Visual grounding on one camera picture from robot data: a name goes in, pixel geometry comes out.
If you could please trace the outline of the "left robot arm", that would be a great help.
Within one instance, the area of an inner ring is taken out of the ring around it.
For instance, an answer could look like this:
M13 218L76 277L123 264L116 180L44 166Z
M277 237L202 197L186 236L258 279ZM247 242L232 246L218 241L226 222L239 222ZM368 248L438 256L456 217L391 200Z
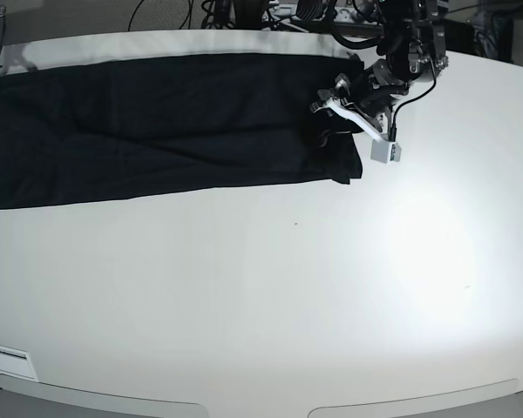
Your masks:
M448 66L445 29L436 1L372 1L370 7L382 34L350 41L336 27L336 2L326 5L324 22L332 37L351 51L375 48L380 57L354 77L341 74L335 85L318 92L310 111L326 111L357 125L376 141L397 142L397 116L413 103L399 98L416 82L431 82Z

